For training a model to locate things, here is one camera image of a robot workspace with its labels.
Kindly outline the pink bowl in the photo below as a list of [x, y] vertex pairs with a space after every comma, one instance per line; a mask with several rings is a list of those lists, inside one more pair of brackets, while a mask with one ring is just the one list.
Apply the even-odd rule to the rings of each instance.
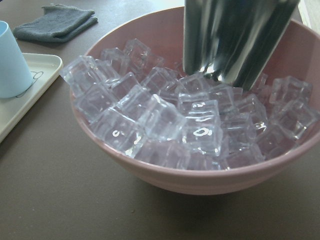
[[[146, 14], [106, 33], [86, 52], [98, 58], [105, 48], [122, 48], [127, 40], [137, 38], [168, 67], [182, 58], [184, 9], [176, 7]], [[313, 86], [311, 107], [320, 107], [320, 36], [309, 27], [292, 20], [264, 68], [269, 79], [292, 75]], [[103, 143], [89, 129], [88, 122], [75, 110], [74, 116], [85, 134], [124, 169], [156, 187], [189, 195], [219, 195], [258, 185], [282, 172], [287, 166], [320, 145], [320, 126], [314, 124], [294, 150], [274, 159], [232, 170], [181, 170], [161, 167], [122, 155]]]

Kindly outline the grey folded cloth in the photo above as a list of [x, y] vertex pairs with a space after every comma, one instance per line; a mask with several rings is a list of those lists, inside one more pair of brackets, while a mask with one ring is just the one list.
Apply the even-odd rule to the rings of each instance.
[[43, 6], [43, 16], [14, 28], [13, 35], [22, 41], [66, 43], [98, 22], [95, 11], [75, 6]]

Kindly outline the white rectangular tray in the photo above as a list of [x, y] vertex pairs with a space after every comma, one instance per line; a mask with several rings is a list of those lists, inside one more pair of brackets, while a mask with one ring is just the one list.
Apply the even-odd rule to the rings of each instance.
[[0, 100], [1, 141], [47, 91], [63, 68], [63, 60], [57, 55], [24, 53], [23, 56], [33, 76], [33, 84], [17, 97]]

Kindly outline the metal ice scoop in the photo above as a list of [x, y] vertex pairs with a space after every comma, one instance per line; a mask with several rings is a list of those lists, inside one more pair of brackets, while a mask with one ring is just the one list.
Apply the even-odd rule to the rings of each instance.
[[183, 70], [250, 90], [288, 27], [297, 0], [187, 0]]

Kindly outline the light blue cup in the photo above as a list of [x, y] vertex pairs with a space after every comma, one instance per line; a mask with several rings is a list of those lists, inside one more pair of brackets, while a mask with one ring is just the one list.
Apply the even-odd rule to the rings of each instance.
[[0, 97], [12, 98], [25, 92], [33, 77], [9, 25], [0, 22]]

